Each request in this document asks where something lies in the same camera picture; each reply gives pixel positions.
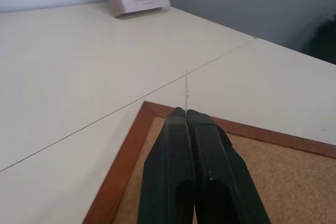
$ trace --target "white table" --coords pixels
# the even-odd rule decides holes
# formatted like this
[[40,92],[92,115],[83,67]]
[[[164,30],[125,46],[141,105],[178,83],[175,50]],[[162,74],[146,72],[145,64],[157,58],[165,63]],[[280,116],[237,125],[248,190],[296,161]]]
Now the white table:
[[2,168],[115,111],[0,172],[1,223],[81,223],[142,101],[184,106],[186,68],[190,108],[335,144],[336,66],[173,8],[2,14],[0,37]]

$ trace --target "wooden frame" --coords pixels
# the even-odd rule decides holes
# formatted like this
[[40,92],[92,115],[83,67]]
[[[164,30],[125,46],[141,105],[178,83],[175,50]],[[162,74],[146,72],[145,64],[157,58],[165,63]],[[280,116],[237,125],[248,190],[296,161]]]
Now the wooden frame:
[[[122,144],[83,224],[110,224],[117,212],[154,117],[166,118],[173,108],[144,102]],[[260,129],[219,118],[214,121],[229,134],[336,159],[336,146]]]

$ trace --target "cork board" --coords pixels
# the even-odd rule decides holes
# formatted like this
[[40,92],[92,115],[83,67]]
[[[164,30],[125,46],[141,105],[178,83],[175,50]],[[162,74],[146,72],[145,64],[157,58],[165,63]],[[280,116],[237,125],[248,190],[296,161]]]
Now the cork board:
[[[153,118],[113,224],[137,222],[143,164],[163,123],[163,118]],[[228,136],[245,160],[273,224],[335,223],[336,159]]]

